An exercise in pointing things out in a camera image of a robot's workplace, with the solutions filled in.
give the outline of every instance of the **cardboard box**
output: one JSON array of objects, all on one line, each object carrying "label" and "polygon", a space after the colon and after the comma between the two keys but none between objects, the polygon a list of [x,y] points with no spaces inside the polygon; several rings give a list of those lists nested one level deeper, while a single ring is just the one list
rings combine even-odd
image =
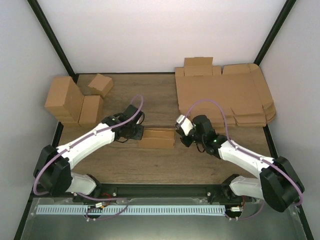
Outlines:
[{"label": "cardboard box", "polygon": [[175,135],[173,128],[145,128],[138,146],[144,149],[173,149]]},{"label": "cardboard box", "polygon": [[44,107],[60,122],[77,122],[84,95],[70,76],[55,77]]},{"label": "cardboard box", "polygon": [[[276,108],[261,69],[256,64],[212,66],[213,57],[185,58],[184,67],[175,69],[179,110],[201,99],[211,99],[223,109],[228,126],[265,126]],[[190,117],[206,115],[214,128],[224,126],[220,110],[211,102],[195,106]]]},{"label": "cardboard box", "polygon": [[70,121],[70,122],[61,122],[61,124],[66,128],[75,128],[80,127],[79,123],[76,121]]},{"label": "cardboard box", "polygon": [[108,94],[113,86],[112,78],[101,74],[97,74],[88,85],[93,95],[100,95],[102,98]]},{"label": "cardboard box", "polygon": [[85,96],[79,118],[81,127],[92,127],[98,125],[103,118],[104,100],[99,95]]}]

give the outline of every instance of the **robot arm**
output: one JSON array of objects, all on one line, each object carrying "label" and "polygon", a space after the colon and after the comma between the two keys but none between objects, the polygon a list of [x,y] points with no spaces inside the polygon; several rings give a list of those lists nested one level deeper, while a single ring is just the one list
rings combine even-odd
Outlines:
[{"label": "robot arm", "polygon": [[61,154],[41,175],[39,183],[52,195],[60,196],[65,192],[76,192],[85,195],[99,195],[99,182],[91,175],[81,175],[71,170],[86,156],[95,150],[118,141],[119,138],[141,140],[144,127],[141,123],[145,114],[140,111],[133,120],[118,127],[119,125],[138,111],[133,105],[129,105],[123,113],[108,116],[102,120],[94,129],[83,136],[67,144],[54,148],[51,145],[44,147],[41,151],[34,177],[54,157]]},{"label": "robot arm", "polygon": [[189,147],[192,143],[202,145],[204,151],[247,170],[256,178],[246,178],[239,175],[230,176],[224,183],[228,185],[225,191],[228,198],[249,196],[264,199],[273,209],[283,212],[299,198],[298,192],[279,172],[270,165],[284,171],[303,192],[304,186],[298,178],[289,161],[284,157],[274,159],[263,156],[239,146],[228,140],[226,136],[216,134],[210,120],[205,115],[196,116],[192,122],[180,115],[176,120],[177,133],[181,141]]}]

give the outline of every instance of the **black frame edge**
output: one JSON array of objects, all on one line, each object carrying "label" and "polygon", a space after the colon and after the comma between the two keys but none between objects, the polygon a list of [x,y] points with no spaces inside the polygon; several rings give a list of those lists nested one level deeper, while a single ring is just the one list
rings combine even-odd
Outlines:
[{"label": "black frame edge", "polygon": [[157,75],[165,75],[165,74],[175,74],[174,71],[162,71],[162,72],[85,72],[85,73],[77,73],[79,75],[93,75],[93,74],[114,74],[114,75],[148,75],[148,74],[157,74]]},{"label": "black frame edge", "polygon": [[278,17],[276,18],[268,36],[266,37],[258,55],[256,56],[254,63],[260,65],[262,60],[264,59],[265,55],[267,54],[272,42],[276,38],[279,30],[281,29],[282,25],[284,24],[287,16],[289,15],[291,9],[295,5],[297,0],[287,0],[281,9]]},{"label": "black frame edge", "polygon": [[45,34],[47,35],[48,39],[50,40],[54,50],[58,54],[67,73],[69,74],[69,76],[74,77],[75,72],[72,69],[72,67],[66,57],[66,54],[65,54],[64,50],[62,49],[62,47],[61,47],[54,31],[52,30],[44,12],[42,11],[38,1],[37,0],[27,0],[27,1],[29,3],[30,7],[32,8],[36,18],[38,19],[39,23],[41,24]]}]

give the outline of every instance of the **cardboard flap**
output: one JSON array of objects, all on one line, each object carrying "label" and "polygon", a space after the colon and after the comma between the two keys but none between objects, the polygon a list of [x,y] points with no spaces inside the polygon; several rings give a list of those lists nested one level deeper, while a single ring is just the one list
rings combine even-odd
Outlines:
[{"label": "cardboard flap", "polygon": [[247,73],[250,73],[250,67],[248,64],[235,64],[235,65],[225,65],[223,67],[222,75],[247,74]]},{"label": "cardboard flap", "polygon": [[195,76],[212,76],[211,66],[185,66],[184,76],[195,77]]},{"label": "cardboard flap", "polygon": [[275,116],[276,116],[276,113],[275,112],[271,112],[269,114],[266,114],[265,118],[266,118],[267,121],[270,121],[270,120],[273,120],[275,118]]},{"label": "cardboard flap", "polygon": [[234,116],[264,115],[262,106],[232,107]]},{"label": "cardboard flap", "polygon": [[276,118],[276,114],[275,114],[273,117],[271,117],[271,118],[269,118],[269,119],[266,119],[266,123],[269,124],[269,123],[272,122],[275,118]]},{"label": "cardboard flap", "polygon": [[226,129],[224,127],[216,127],[214,130],[217,134],[226,134]]},{"label": "cardboard flap", "polygon": [[185,69],[183,67],[175,68],[175,77],[183,77],[185,75]]},{"label": "cardboard flap", "polygon": [[266,109],[263,109],[264,110],[264,113],[265,115],[268,115],[268,114],[275,114],[276,113],[276,106],[275,104],[271,104],[270,107],[266,108]]},{"label": "cardboard flap", "polygon": [[212,66],[212,75],[221,76],[222,75],[221,66]]},{"label": "cardboard flap", "polygon": [[213,60],[213,57],[186,57],[184,66],[211,66]]},{"label": "cardboard flap", "polygon": [[184,75],[212,76],[213,57],[186,57],[184,59]]},{"label": "cardboard flap", "polygon": [[252,79],[258,91],[262,106],[264,109],[267,109],[274,103],[274,101],[271,96],[265,77],[261,71],[261,68],[258,65],[251,63],[249,64],[249,67],[250,67]]},{"label": "cardboard flap", "polygon": [[174,140],[175,129],[171,128],[146,128],[143,131],[144,139],[169,139]]},{"label": "cardboard flap", "polygon": [[266,124],[265,115],[251,115],[251,116],[234,116],[235,122],[239,124]]}]

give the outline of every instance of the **white back wall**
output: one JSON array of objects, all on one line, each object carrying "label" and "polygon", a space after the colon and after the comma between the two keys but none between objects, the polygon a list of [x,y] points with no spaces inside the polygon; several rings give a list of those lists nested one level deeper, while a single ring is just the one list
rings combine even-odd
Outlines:
[{"label": "white back wall", "polygon": [[252,63],[285,0],[39,0],[76,73]]},{"label": "white back wall", "polygon": [[11,240],[58,123],[43,107],[52,77],[67,73],[27,1],[0,9],[0,238]]},{"label": "white back wall", "polygon": [[277,109],[269,125],[279,155],[306,190],[303,208],[320,239],[320,1],[297,1],[261,68]]}]

